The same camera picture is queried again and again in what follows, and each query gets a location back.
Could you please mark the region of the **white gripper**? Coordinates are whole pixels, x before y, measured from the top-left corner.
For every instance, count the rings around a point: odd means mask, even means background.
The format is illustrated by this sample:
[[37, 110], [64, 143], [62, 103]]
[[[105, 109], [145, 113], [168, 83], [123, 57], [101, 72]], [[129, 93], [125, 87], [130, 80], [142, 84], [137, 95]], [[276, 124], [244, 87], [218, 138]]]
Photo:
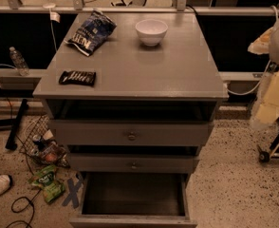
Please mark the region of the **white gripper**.
[[[272, 28], [263, 32], [248, 47], [248, 52], [261, 55], [269, 53]], [[279, 118], [279, 70], [267, 73], [261, 80], [257, 100], [251, 109], [250, 125], [253, 129], [271, 126]]]

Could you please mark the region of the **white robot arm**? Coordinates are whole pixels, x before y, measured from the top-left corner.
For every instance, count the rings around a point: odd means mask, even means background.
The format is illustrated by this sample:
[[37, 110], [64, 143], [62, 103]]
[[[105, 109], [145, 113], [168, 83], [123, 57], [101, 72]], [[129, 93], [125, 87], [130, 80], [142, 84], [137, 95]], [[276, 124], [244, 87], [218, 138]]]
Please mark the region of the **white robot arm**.
[[257, 99], [251, 109], [251, 127], [262, 129], [279, 118], [279, 17], [274, 25], [262, 33], [248, 47], [248, 52], [268, 54], [278, 66], [276, 72], [265, 72], [257, 91]]

